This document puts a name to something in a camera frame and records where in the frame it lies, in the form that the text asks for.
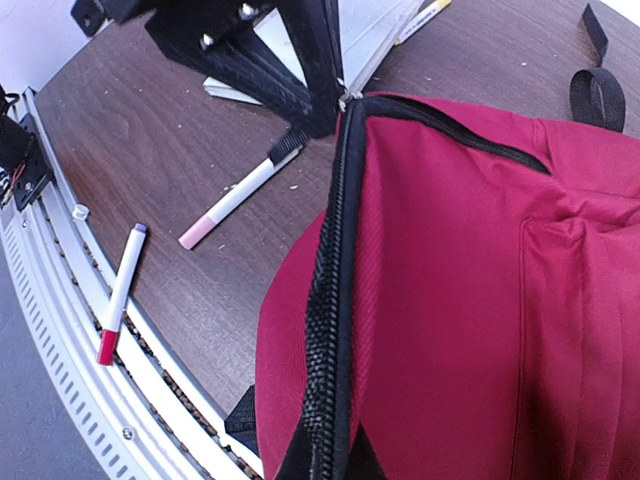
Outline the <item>front aluminium rail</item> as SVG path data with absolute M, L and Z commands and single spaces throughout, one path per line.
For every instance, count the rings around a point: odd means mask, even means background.
M 260 459 L 128 303 L 115 363 L 98 364 L 99 315 L 115 272 L 65 177 L 32 90 L 9 117 L 32 133 L 51 173 L 24 207 L 1 212 L 1 242 L 31 337 L 85 443 L 112 479 L 260 479 Z

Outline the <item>red backpack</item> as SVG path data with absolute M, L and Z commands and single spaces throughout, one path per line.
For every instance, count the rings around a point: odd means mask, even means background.
M 266 478 L 638 477 L 639 143 L 608 70 L 570 106 L 343 104 L 225 421 Z

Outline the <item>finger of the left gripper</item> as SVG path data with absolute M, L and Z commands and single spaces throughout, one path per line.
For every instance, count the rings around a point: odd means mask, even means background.
M 307 138 L 307 87 L 248 26 L 232 17 L 237 9 L 158 9 L 145 29 L 168 59 L 242 92 Z
M 334 0 L 277 1 L 289 39 L 302 67 L 310 105 L 304 130 L 312 138 L 334 133 L 343 94 L 339 3 Z

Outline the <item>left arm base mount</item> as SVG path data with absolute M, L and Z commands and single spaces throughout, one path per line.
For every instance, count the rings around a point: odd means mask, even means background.
M 27 107 L 20 120 L 14 118 L 19 102 L 18 93 L 1 88 L 1 207 L 13 201 L 22 212 L 34 203 L 54 174 L 36 116 Z

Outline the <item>pink capped white marker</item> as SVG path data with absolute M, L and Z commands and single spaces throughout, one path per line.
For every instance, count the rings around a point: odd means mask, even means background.
M 274 163 L 270 158 L 263 160 L 192 224 L 179 237 L 179 244 L 186 250 L 193 249 L 239 205 L 292 161 L 302 149 L 302 146 L 294 148 L 278 163 Z

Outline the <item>red capped white marker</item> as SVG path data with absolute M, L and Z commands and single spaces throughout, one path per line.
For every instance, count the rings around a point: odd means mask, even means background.
M 100 318 L 102 334 L 97 355 L 97 363 L 99 365 L 110 366 L 113 363 L 121 321 L 146 234 L 147 227 L 140 223 L 136 223 L 129 233 L 110 299 Z

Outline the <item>yellow capped white marker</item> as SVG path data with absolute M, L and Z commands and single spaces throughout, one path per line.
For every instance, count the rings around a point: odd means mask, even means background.
M 411 36 L 435 18 L 440 12 L 446 9 L 451 3 L 451 0 L 435 0 L 420 10 L 401 31 L 395 42 L 395 46 L 399 46 L 406 42 Z

